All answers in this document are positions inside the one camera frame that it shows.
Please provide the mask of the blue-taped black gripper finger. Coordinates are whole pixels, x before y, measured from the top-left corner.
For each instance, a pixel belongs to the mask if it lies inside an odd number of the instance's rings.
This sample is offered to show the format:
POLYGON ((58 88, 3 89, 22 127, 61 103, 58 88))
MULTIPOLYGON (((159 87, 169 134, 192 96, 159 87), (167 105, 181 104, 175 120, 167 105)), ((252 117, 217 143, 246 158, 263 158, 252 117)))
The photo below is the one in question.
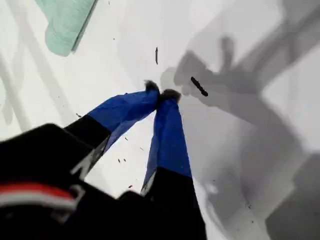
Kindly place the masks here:
POLYGON ((65 127, 65 130, 90 146, 89 156, 77 161, 70 173, 84 179, 106 151, 136 122, 154 112, 160 90, 151 80, 145 90, 111 97, 65 127))
POLYGON ((156 207, 156 226, 165 240, 205 240, 179 110, 180 93, 160 95, 142 192, 156 207))

